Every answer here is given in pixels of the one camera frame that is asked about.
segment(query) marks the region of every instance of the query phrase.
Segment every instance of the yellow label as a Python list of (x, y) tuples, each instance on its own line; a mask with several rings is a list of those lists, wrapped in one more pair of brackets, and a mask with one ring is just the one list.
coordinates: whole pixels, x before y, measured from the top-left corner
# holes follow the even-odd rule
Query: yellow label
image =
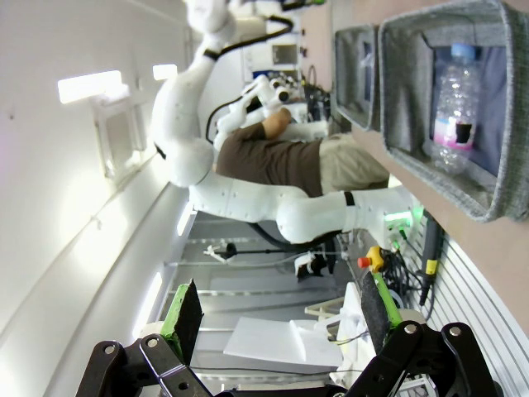
[(434, 275), (437, 270), (437, 261), (429, 259), (427, 261), (427, 275)]

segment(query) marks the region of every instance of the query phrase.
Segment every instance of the beige tabletop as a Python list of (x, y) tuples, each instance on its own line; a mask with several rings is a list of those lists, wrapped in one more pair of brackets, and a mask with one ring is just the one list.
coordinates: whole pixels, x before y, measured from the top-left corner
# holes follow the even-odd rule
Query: beige tabletop
[[(317, 83), (332, 89), (332, 32), (343, 27), (374, 23), (402, 12), (441, 3), (435, 0), (330, 0), (309, 8), (302, 17), (308, 48), (303, 72), (316, 68)], [(529, 12), (529, 1), (508, 1)], [(441, 197), (417, 177), (396, 164), (386, 153), (378, 132), (353, 127), (355, 139), (424, 204), (443, 228), (478, 266), (487, 281), (507, 305), (522, 329), (529, 335), (529, 222), (502, 218), (478, 223), (467, 218), (455, 205)]]

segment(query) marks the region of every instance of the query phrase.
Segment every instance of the brown t-shirt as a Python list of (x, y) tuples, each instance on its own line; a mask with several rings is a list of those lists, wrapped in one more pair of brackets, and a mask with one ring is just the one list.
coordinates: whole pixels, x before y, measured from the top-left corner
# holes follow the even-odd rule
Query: brown t-shirt
[(269, 141), (263, 124), (233, 132), (222, 145), (217, 173), (257, 184), (297, 186), (322, 196), (320, 141)]

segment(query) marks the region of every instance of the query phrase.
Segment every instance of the pink label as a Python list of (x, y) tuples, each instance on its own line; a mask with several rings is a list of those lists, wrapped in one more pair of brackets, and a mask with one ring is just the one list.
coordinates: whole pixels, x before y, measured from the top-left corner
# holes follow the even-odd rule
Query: pink label
[(472, 139), (469, 139), (466, 143), (458, 143), (456, 126), (457, 123), (453, 119), (437, 118), (433, 127), (433, 141), (451, 149), (470, 151), (472, 149)]

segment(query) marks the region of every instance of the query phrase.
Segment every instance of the beige pants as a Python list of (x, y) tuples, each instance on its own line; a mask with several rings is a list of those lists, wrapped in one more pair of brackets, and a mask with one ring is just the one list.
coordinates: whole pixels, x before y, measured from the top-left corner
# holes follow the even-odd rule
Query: beige pants
[(351, 134), (337, 134), (320, 145), (320, 175), (324, 194), (341, 190), (362, 190), (381, 184), (388, 171)]

